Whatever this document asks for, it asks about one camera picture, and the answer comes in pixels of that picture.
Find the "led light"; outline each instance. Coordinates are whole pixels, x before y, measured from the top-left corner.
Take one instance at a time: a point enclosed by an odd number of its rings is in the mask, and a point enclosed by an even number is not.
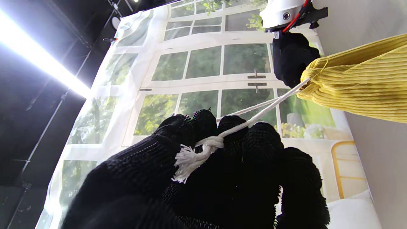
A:
[[[89,98],[90,89],[72,75],[45,49],[31,39],[7,15],[0,11],[0,42],[50,74],[79,95]]]

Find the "white cord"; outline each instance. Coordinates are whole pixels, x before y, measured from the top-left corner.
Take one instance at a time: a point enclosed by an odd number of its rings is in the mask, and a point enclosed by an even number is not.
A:
[[[280,96],[278,98],[263,102],[261,104],[263,104],[262,106],[265,105],[265,103],[272,103],[270,104],[268,107],[266,107],[265,109],[263,109],[262,111],[260,111],[259,113],[257,113],[255,116],[253,116],[251,119],[247,120],[246,122],[235,126],[227,131],[224,131],[223,133],[219,134],[218,136],[210,136],[208,138],[202,139],[200,140],[195,147],[202,145],[202,152],[196,154],[195,153],[195,149],[192,149],[191,147],[187,147],[185,145],[181,145],[181,150],[180,152],[175,156],[175,159],[177,160],[174,164],[174,166],[178,166],[178,170],[175,172],[174,178],[172,179],[173,181],[178,181],[180,183],[185,183],[186,180],[188,179],[189,175],[195,170],[197,169],[199,166],[201,166],[208,158],[209,156],[215,152],[216,149],[218,148],[223,148],[223,138],[225,136],[228,136],[232,133],[235,133],[245,127],[251,126],[253,124],[255,124],[255,122],[257,120],[259,120],[260,118],[262,118],[267,112],[271,111],[273,108],[275,108],[275,106],[277,106],[279,103],[281,103],[282,101],[284,101],[286,98],[290,97],[293,94],[298,93],[297,90],[299,90],[300,88],[302,88],[302,86],[304,86],[308,81],[310,80],[310,78],[304,80],[303,82],[301,82],[300,84],[298,84],[296,87],[294,87],[293,89],[291,89],[289,92],[287,92],[286,94],[284,94],[283,96]],[[250,108],[246,108],[244,110],[235,112],[239,113],[242,111],[248,112],[249,109],[256,107],[256,106],[252,106]]]
[[[297,93],[299,93],[299,92],[300,92],[300,91],[294,91],[290,96],[295,95],[295,94],[297,94]],[[277,100],[278,98],[280,98],[280,97],[277,97],[277,98],[274,98],[274,99],[271,99],[271,100],[268,100],[268,101],[259,103],[259,104],[257,104],[257,105],[248,107],[248,108],[243,109],[243,110],[240,110],[240,111],[236,111],[236,112],[234,112],[234,113],[232,113],[232,114],[227,114],[226,116],[245,114],[245,113],[247,113],[247,112],[249,112],[249,111],[255,110],[255,109],[260,108],[260,107],[263,107],[263,106],[265,106],[265,105],[269,105],[270,103],[273,103],[274,101],[276,101],[276,100]],[[219,122],[223,117],[216,119],[216,122]]]

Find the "yellow knit fabric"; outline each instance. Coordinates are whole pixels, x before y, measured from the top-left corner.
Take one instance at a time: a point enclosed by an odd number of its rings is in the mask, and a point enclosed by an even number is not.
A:
[[[314,60],[301,99],[377,119],[407,123],[407,34]]]

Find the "window handle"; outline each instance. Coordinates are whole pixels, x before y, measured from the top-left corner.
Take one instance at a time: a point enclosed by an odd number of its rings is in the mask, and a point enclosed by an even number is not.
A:
[[[257,75],[257,69],[254,70],[254,75],[248,75],[248,79],[265,79],[265,75]]]
[[[258,94],[258,87],[259,86],[267,86],[267,83],[247,83],[248,86],[255,86],[256,87],[256,94]]]

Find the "yellow bag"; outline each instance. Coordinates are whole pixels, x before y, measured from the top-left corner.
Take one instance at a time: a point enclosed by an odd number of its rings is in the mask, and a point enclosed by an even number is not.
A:
[[[407,34],[311,62],[301,99],[377,119],[407,123]]]

